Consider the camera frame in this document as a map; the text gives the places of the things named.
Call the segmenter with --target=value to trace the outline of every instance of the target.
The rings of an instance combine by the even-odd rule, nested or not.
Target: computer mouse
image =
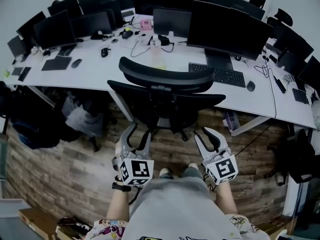
[[[102,57],[102,58],[107,57],[108,54],[109,54],[108,48],[103,48],[103,49],[101,50],[101,57]]]
[[[75,69],[76,67],[79,66],[80,62],[82,62],[82,59],[78,58],[71,64],[71,68]]]
[[[249,92],[253,92],[256,88],[256,85],[254,82],[249,81],[248,84],[246,85],[246,88],[248,89]]]
[[[124,32],[124,33],[122,34],[122,38],[123,38],[123,39],[128,39],[128,38],[131,37],[133,34],[134,34],[134,33],[133,33],[131,30],[126,31],[126,32]]]

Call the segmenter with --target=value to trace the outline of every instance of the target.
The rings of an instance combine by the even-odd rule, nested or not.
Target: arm
[[[118,177],[121,179],[121,172],[119,170]],[[117,181],[118,185],[123,186],[122,182]],[[106,214],[108,220],[129,221],[129,195],[128,192],[121,190],[114,190],[111,203]]]
[[[238,214],[230,183],[228,181],[217,185],[215,202],[224,214]]]

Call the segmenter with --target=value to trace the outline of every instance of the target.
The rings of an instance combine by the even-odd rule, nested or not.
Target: wrist strap
[[[112,183],[112,189],[113,190],[120,190],[122,192],[130,192],[131,191],[131,187],[130,186],[120,186],[117,183]]]

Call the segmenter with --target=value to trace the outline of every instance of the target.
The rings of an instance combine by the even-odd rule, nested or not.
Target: desk leg
[[[109,91],[110,96],[113,98],[114,102],[118,105],[122,113],[125,115],[126,119],[128,121],[133,122],[134,121],[134,116],[131,114],[131,111],[125,102],[124,98],[122,98],[121,95],[114,91]]]
[[[262,123],[264,123],[265,121],[269,120],[269,117],[265,117],[265,116],[258,116],[255,119],[251,120],[250,122],[247,122],[246,124],[240,126],[239,128],[233,130],[231,132],[231,136],[237,136],[239,134],[242,134],[250,129],[252,129],[253,127],[256,127]]]
[[[51,99],[48,98],[43,92],[41,92],[37,87],[35,86],[28,86],[28,88],[33,91],[36,95],[38,95],[41,99],[43,99],[46,103],[48,103],[51,107],[55,107],[56,103],[53,102]]]

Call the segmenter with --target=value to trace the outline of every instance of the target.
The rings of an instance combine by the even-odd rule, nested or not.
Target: pink object
[[[152,30],[151,20],[143,19],[141,20],[141,30]]]

